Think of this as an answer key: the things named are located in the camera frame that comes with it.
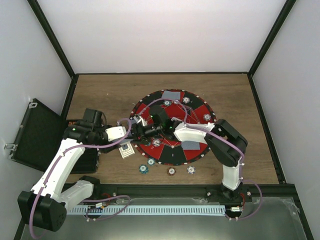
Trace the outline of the green poker chip stack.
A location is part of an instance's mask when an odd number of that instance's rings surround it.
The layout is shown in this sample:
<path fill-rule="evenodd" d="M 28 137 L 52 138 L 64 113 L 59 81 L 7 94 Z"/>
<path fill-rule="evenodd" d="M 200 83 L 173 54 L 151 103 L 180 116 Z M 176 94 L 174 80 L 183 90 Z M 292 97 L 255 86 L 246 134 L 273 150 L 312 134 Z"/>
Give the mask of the green poker chip stack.
<path fill-rule="evenodd" d="M 141 165 L 139 166 L 139 172 L 140 172 L 141 174 L 147 174 L 147 173 L 149 172 L 148 166 L 145 165 L 145 164 L 141 164 Z"/>

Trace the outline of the green chip mat edge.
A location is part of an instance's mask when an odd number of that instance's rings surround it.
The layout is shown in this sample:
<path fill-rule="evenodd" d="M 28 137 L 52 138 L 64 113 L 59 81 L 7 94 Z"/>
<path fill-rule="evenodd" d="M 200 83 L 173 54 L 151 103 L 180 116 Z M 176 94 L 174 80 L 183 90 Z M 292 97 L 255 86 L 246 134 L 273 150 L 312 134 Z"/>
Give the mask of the green chip mat edge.
<path fill-rule="evenodd" d="M 147 160 L 147 164 L 150 165 L 150 166 L 153 166 L 155 163 L 156 163 L 156 161 L 153 158 L 149 158 Z"/>

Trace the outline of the blue white poker chip stack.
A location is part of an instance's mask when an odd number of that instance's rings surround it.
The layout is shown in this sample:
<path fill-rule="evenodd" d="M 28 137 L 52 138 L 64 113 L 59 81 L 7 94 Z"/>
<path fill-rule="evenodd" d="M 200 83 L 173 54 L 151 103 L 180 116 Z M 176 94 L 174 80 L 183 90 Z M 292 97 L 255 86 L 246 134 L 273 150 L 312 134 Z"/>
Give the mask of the blue white poker chip stack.
<path fill-rule="evenodd" d="M 186 168 L 186 171 L 187 171 L 188 174 L 193 175 L 193 174 L 196 173 L 196 168 L 195 168 L 194 166 L 192 166 L 192 165 L 189 165 L 189 166 Z"/>

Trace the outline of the blue white chips seat eight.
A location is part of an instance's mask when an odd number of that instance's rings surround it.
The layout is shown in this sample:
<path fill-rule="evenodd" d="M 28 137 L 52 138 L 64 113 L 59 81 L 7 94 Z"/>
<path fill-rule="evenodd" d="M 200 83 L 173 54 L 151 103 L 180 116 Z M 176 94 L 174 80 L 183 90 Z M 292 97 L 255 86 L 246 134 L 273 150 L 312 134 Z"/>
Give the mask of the blue white chips seat eight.
<path fill-rule="evenodd" d="M 203 115 L 203 119 L 208 122 L 211 119 L 211 115 L 210 114 L 204 114 Z"/>

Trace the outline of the green chips seat five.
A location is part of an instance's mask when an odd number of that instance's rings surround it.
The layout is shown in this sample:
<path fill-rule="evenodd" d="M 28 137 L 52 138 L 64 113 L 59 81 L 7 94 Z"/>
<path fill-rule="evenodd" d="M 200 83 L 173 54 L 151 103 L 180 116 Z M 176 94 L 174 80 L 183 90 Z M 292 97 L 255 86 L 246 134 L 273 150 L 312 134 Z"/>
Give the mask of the green chips seat five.
<path fill-rule="evenodd" d="M 172 102 L 171 102 L 170 100 L 165 100 L 165 101 L 163 102 L 163 104 L 164 104 L 165 106 L 170 106 L 170 105 L 172 104 Z"/>

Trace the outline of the dealt card seat five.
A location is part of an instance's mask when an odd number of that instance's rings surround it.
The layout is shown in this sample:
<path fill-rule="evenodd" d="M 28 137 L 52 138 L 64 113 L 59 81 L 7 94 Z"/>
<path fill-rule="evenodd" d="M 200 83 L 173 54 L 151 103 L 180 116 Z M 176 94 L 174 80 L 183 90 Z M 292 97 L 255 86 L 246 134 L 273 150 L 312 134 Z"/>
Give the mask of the dealt card seat five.
<path fill-rule="evenodd" d="M 180 100 L 181 99 L 181 92 L 180 91 L 164 90 L 161 98 L 166 99 L 166 100 Z"/>

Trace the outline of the dealt card seat ten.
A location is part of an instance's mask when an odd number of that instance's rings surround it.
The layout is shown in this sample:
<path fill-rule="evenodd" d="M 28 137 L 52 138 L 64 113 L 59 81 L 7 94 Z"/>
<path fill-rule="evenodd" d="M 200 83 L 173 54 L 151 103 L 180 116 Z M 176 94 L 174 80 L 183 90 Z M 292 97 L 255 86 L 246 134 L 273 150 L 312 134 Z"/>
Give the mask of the dealt card seat ten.
<path fill-rule="evenodd" d="M 200 143 L 195 141 L 182 141 L 181 147 L 184 151 L 198 151 L 200 150 Z"/>

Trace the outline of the orange brown poker chip stack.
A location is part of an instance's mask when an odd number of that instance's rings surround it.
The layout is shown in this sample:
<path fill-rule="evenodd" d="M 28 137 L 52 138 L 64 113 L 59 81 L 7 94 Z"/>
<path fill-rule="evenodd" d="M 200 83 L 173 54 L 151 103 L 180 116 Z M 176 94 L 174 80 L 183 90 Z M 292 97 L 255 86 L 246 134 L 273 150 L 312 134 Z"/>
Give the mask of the orange brown poker chip stack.
<path fill-rule="evenodd" d="M 176 174 L 176 169 L 174 167 L 169 167 L 167 169 L 167 174 L 171 177 L 174 176 Z"/>

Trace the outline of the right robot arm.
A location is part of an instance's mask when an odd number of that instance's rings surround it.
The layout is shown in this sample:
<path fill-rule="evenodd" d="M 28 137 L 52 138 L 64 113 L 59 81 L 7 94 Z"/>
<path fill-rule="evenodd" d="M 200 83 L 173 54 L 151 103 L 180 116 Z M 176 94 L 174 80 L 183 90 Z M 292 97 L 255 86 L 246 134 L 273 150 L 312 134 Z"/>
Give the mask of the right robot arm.
<path fill-rule="evenodd" d="M 206 124 L 187 123 L 186 119 L 170 118 L 160 105 L 149 109 L 153 123 L 148 124 L 141 114 L 132 117 L 132 141 L 148 144 L 161 135 L 172 141 L 207 144 L 216 159 L 222 164 L 221 194 L 229 202 L 240 196 L 242 167 L 248 141 L 226 120 Z"/>

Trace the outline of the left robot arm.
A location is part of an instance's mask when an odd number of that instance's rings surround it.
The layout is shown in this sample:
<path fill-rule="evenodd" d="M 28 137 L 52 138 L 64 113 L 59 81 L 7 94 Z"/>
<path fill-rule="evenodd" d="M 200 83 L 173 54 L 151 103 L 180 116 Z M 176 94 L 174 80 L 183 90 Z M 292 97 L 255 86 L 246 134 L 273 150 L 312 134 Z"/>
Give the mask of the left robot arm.
<path fill-rule="evenodd" d="M 72 187 L 63 186 L 79 158 L 87 149 L 113 150 L 129 135 L 132 123 L 122 118 L 116 126 L 104 123 L 103 112 L 87 108 L 82 119 L 67 127 L 59 149 L 47 170 L 30 191 L 22 191 L 17 202 L 22 219 L 29 225 L 34 239 L 34 228 L 56 232 L 64 223 L 67 212 L 80 203 L 97 203 L 102 196 L 100 181 L 84 176 Z"/>

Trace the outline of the blue white chips seat six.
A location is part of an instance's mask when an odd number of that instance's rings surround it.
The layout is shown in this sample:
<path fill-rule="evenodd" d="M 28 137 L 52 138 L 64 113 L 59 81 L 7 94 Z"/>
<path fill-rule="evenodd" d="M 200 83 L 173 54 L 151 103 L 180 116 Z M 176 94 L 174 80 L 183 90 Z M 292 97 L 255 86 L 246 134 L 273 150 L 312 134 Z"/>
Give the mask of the blue white chips seat six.
<path fill-rule="evenodd" d="M 188 97 L 184 97 L 182 101 L 187 104 L 190 102 L 190 99 Z"/>

